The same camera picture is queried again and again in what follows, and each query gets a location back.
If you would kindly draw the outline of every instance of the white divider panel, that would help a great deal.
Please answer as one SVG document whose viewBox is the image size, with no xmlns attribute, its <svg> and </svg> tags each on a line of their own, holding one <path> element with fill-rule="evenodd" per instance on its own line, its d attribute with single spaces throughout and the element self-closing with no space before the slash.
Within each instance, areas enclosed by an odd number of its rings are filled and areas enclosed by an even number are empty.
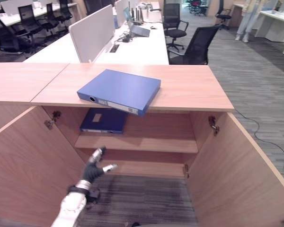
<svg viewBox="0 0 284 227">
<path fill-rule="evenodd" d="M 128 7 L 128 0 L 119 0 L 115 2 L 115 11 L 117 13 L 118 26 L 121 27 L 125 21 L 123 10 Z"/>
<path fill-rule="evenodd" d="M 69 31 L 80 62 L 93 62 L 114 36 L 112 6 L 108 5 L 72 24 Z"/>
<path fill-rule="evenodd" d="M 18 13 L 18 7 L 16 7 L 15 3 L 11 0 L 2 1 L 0 4 L 6 14 L 15 15 Z"/>
<path fill-rule="evenodd" d="M 131 3 L 131 8 L 135 8 L 137 5 L 139 5 L 139 0 L 129 0 Z"/>
<path fill-rule="evenodd" d="M 15 15 L 19 13 L 18 7 L 33 5 L 33 0 L 8 0 L 8 1 L 2 1 L 0 4 L 5 13 L 7 13 L 8 15 Z"/>
<path fill-rule="evenodd" d="M 52 3 L 54 4 L 53 0 L 39 0 L 43 7 L 46 7 L 47 4 Z"/>
</svg>

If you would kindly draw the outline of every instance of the blue folder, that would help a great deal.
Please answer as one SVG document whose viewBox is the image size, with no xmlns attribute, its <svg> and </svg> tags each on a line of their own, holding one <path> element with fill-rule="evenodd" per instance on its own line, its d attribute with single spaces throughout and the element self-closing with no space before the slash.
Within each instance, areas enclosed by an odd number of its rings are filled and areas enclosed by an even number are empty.
<svg viewBox="0 0 284 227">
<path fill-rule="evenodd" d="M 127 113 L 112 108 L 90 108 L 81 131 L 122 134 Z"/>
<path fill-rule="evenodd" d="M 104 70 L 77 94 L 81 99 L 143 116 L 160 85 L 159 79 Z"/>
</svg>

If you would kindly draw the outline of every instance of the robotic arm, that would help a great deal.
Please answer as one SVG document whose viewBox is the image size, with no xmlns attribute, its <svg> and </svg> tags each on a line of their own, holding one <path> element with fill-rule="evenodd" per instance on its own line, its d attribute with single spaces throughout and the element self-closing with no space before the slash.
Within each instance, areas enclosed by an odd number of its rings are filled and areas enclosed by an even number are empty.
<svg viewBox="0 0 284 227">
<path fill-rule="evenodd" d="M 117 165 L 108 165 L 104 168 L 98 168 L 97 162 L 100 161 L 101 156 L 106 148 L 98 148 L 89 158 L 89 162 L 83 171 L 81 180 L 69 188 L 69 194 L 62 200 L 60 212 L 53 222 L 52 227 L 76 227 L 78 217 L 84 210 L 88 198 L 90 197 L 90 187 L 95 179 L 103 174 L 116 169 Z"/>
</svg>

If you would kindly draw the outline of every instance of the open cabinet door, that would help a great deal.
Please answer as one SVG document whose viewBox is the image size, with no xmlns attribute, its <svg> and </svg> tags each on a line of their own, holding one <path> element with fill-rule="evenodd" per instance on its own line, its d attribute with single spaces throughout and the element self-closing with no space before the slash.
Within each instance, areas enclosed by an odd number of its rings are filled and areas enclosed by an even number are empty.
<svg viewBox="0 0 284 227">
<path fill-rule="evenodd" d="M 199 120 L 208 125 L 201 115 L 194 130 Z M 281 227 L 284 178 L 233 114 L 216 125 L 220 132 L 209 131 L 186 180 L 200 226 Z"/>
<path fill-rule="evenodd" d="M 0 129 L 0 218 L 48 227 L 84 162 L 40 106 Z"/>
</svg>

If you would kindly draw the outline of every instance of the wooden countertop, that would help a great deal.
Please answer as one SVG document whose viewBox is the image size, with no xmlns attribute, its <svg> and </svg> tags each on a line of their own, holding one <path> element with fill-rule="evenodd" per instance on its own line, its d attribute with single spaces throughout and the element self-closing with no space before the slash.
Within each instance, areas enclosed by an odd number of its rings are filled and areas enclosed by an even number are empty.
<svg viewBox="0 0 284 227">
<path fill-rule="evenodd" d="M 0 102 L 29 103 L 66 66 L 0 63 Z"/>
<path fill-rule="evenodd" d="M 151 110 L 233 110 L 219 82 L 205 65 L 0 63 L 0 101 L 101 107 L 79 99 L 77 90 L 105 69 L 161 79 Z"/>
</svg>

